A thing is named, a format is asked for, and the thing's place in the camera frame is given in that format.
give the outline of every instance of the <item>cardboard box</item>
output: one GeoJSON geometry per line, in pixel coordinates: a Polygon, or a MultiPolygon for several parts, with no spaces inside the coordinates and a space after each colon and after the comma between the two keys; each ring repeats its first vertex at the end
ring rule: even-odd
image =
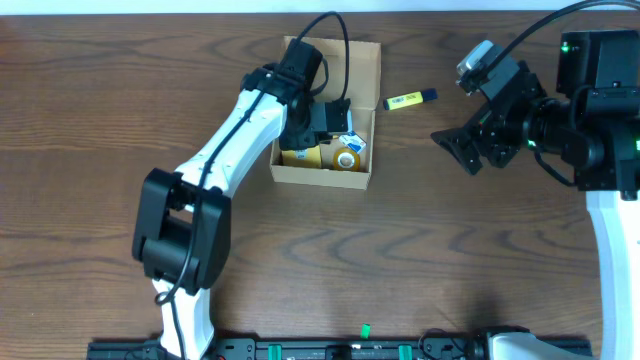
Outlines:
{"type": "MultiPolygon", "coordinates": [[[[293,38],[292,36],[284,38],[283,49],[287,48],[293,38]]],[[[303,41],[315,46],[329,64],[329,82],[315,100],[317,102],[335,100],[342,93],[344,86],[344,41],[314,38],[304,38],[303,41]]],[[[373,171],[371,158],[373,157],[375,108],[380,97],[380,44],[350,41],[349,51],[349,88],[346,97],[351,99],[353,130],[367,143],[360,153],[360,171],[330,170],[333,168],[334,153],[344,147],[338,139],[334,139],[329,145],[320,145],[322,169],[284,166],[278,140],[275,140],[271,146],[270,165],[274,181],[362,190],[369,185],[373,171]]],[[[320,66],[312,88],[321,85],[324,79],[324,67],[320,66]]]]}

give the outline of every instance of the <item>box flap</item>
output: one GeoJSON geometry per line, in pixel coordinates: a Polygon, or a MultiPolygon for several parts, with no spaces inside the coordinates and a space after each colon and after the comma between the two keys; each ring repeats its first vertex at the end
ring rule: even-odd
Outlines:
{"type": "MultiPolygon", "coordinates": [[[[294,38],[293,36],[285,36],[283,52],[294,38]]],[[[315,46],[329,65],[331,81],[324,91],[315,97],[315,100],[318,102],[335,100],[342,94],[344,86],[344,41],[317,38],[304,38],[303,41],[315,46]]],[[[349,41],[349,53],[347,98],[351,99],[351,108],[374,110],[380,97],[380,44],[349,41]]],[[[320,86],[324,80],[324,66],[321,65],[313,82],[313,88],[320,86]]]]}

